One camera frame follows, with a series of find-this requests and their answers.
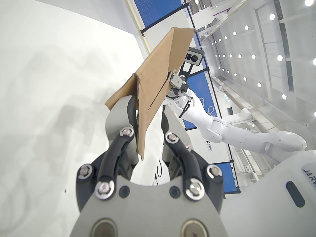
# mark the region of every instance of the ceiling light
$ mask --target ceiling light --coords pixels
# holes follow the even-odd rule
[[[313,3],[314,3],[314,0],[305,0],[305,5],[308,7],[312,6]]]

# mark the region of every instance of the cardboard piece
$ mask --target cardboard piece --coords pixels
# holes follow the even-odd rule
[[[111,110],[122,97],[137,98],[137,151],[142,160],[147,128],[170,89],[171,74],[177,73],[183,64],[193,35],[194,29],[171,28],[139,69],[105,103]]]

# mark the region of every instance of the camera lens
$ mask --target camera lens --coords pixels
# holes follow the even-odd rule
[[[198,57],[196,55],[193,55],[191,57],[191,61],[196,62],[198,60]]]

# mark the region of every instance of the cable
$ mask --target cable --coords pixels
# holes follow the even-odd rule
[[[157,176],[158,176],[158,177],[161,177],[161,175],[162,175],[162,165],[161,165],[160,160],[159,160],[159,164],[160,164],[160,171],[161,171],[161,173],[160,173],[160,175],[159,175],[159,173],[158,173],[158,166],[157,166]]]
[[[190,107],[190,102],[191,102],[191,101],[188,101],[188,102],[185,104],[185,107],[183,108],[183,111],[182,111],[182,113],[180,114],[179,118],[182,118],[183,114],[189,109],[189,107]]]

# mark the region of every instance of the ceiling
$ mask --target ceiling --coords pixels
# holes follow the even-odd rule
[[[222,1],[210,0],[212,5]],[[303,136],[310,148],[316,147],[311,136],[316,135],[315,4],[316,0],[310,7],[305,0],[250,0],[203,43],[211,47],[206,53],[212,75],[225,77],[281,129]]]

